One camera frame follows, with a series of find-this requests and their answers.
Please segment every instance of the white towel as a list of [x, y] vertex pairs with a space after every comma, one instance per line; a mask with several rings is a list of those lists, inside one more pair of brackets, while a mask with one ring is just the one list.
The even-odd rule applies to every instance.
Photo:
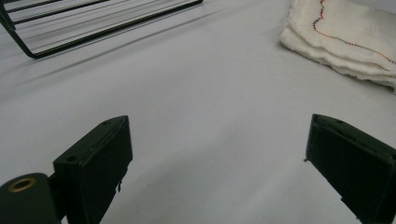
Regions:
[[396, 15], [347, 0], [294, 0], [281, 43], [342, 75], [396, 90]]

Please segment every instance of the white tabletop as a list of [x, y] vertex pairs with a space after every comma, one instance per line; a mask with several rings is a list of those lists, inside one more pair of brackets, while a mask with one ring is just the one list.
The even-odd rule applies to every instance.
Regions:
[[84, 134], [128, 115], [134, 160], [104, 224], [360, 223], [303, 162], [311, 116], [396, 147], [396, 96], [284, 49], [289, 7], [205, 0], [42, 60], [1, 28], [0, 182], [52, 174]]

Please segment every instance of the table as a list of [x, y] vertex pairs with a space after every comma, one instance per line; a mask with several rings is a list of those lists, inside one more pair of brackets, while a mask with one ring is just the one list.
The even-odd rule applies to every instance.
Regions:
[[290, 2], [205, 0], [42, 60], [1, 28], [0, 181], [52, 174], [94, 126], [128, 115], [134, 160], [104, 224], [360, 223], [303, 162], [310, 119], [396, 147], [396, 98], [284, 49]]

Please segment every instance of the red stitching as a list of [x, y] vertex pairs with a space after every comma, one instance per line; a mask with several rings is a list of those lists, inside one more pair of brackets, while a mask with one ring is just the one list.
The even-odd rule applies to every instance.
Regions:
[[338, 40], [338, 41], [340, 41], [340, 42], [343, 42], [343, 43], [348, 44], [348, 45], [353, 46], [353, 47], [358, 47], [358, 48], [361, 48], [361, 49], [369, 50], [369, 51], [374, 52], [374, 53], [378, 54], [379, 56], [385, 58], [388, 62], [393, 63], [393, 64], [396, 64], [395, 61], [391, 60], [389, 57], [385, 56], [385, 54], [383, 54], [383, 53], [381, 53], [381, 52], [378, 52], [378, 51], [376, 51], [376, 50], [374, 50], [374, 49], [366, 48], [366, 47], [361, 46], [361, 45], [358, 45], [358, 44], [354, 44], [354, 43], [347, 42], [346, 40], [341, 39], [340, 37], [332, 36], [332, 35], [327, 35], [327, 34], [325, 34], [325, 33], [322, 33], [321, 31], [319, 31], [319, 30], [317, 29], [317, 23], [324, 19], [324, 8], [325, 8], [324, 5], [323, 5], [323, 2], [324, 2], [324, 1], [326, 1], [326, 0], [320, 0], [321, 9], [320, 9], [320, 12], [319, 12], [319, 18], [317, 18], [316, 20], [314, 20], [314, 22], [313, 22], [313, 24], [312, 24], [312, 26], [314, 27], [314, 30], [315, 30], [317, 33], [319, 33], [320, 35], [324, 35], [324, 36], [327, 36], [327, 37], [329, 37], [329, 38]]

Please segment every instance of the screw hole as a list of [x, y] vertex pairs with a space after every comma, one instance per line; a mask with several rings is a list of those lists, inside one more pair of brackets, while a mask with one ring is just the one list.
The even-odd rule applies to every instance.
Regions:
[[29, 189], [35, 183], [34, 178], [24, 178], [14, 182], [11, 186], [9, 186], [8, 190], [14, 193]]
[[69, 156], [66, 160], [67, 161], [76, 161], [77, 157], [76, 156]]

